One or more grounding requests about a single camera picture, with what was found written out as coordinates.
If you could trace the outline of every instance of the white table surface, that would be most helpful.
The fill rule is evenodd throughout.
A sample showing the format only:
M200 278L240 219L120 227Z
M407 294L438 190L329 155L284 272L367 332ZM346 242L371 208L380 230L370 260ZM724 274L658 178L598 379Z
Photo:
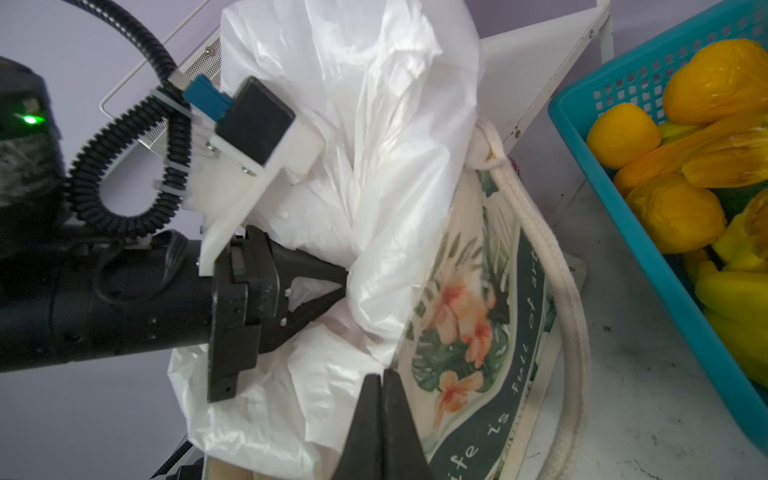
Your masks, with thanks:
M765 478L764 457L739 430L677 331L546 110L513 150L527 188L563 250L589 264L582 299L592 352L588 427L574 480ZM545 168L560 190L542 192ZM518 478L536 478L560 415L558 360Z

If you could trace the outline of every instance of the gray wall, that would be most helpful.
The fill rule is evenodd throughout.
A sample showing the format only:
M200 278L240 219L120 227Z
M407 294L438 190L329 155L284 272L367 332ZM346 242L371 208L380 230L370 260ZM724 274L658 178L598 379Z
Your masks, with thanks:
M197 0L121 3L163 37ZM592 5L588 0L467 3L481 36ZM616 0L617 54L713 3ZM41 15L43 9L52 14ZM92 38L98 40L96 45ZM139 61L133 48L108 27L58 0L0 0L0 55L26 63L45 76L67 158L105 123L98 100ZM593 42L568 78L578 78L598 66L599 52ZM525 165L537 161L537 146L559 141L545 112L513 152L524 177ZM562 150L561 160L572 161L564 146ZM143 210L154 196L151 181L160 172L161 163L153 154L136 150L104 185L105 201L126 214ZM529 179L528 188L545 208L548 196L534 180ZM196 214L183 212L171 226L196 236L199 224ZM147 478L185 430L165 376L167 360L168 352L158 352L1 375L0 478Z

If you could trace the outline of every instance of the plastic bag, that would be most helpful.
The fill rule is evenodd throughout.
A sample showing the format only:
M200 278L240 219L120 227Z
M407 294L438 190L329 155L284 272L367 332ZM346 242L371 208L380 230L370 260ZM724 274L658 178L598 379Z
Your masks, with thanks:
M279 478L327 478L365 374L395 352L449 213L482 73L462 0L243 0L222 14L222 90L254 75L322 133L310 177L247 223L350 268L347 297L208 405L207 351L169 377L189 438Z

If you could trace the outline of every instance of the coiled cable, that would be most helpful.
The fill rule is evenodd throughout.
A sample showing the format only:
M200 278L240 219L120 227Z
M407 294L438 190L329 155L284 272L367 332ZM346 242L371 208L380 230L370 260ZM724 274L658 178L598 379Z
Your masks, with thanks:
M158 90L184 108L189 108L181 92L168 81L170 75L177 70L173 58L133 15L112 0L63 1L85 10L118 30L154 69L161 83ZM78 219L99 233L115 239L144 237L168 224L182 200L175 194L160 191L147 211L139 215L123 216L115 214L104 205L99 191L104 174L114 159L163 118L168 119L168 160L171 164L189 166L191 119L150 95L102 128L72 162L67 194ZM162 184L169 187L169 190L184 190L186 183L186 172L165 167Z

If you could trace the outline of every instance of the metal mesh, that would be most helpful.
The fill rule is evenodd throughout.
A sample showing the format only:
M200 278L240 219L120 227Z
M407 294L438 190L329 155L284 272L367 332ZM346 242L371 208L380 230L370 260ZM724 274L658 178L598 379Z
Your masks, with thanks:
M205 49L192 65L184 73L189 78L196 78L199 74L208 77L214 87L220 87L219 70L221 70L221 49L219 38ZM192 154L213 156L206 144L208 138L214 132L216 124L207 115L196 107L192 107ZM154 128L151 128L143 138L144 143L154 153L164 157L167 149L168 122L163 120Z

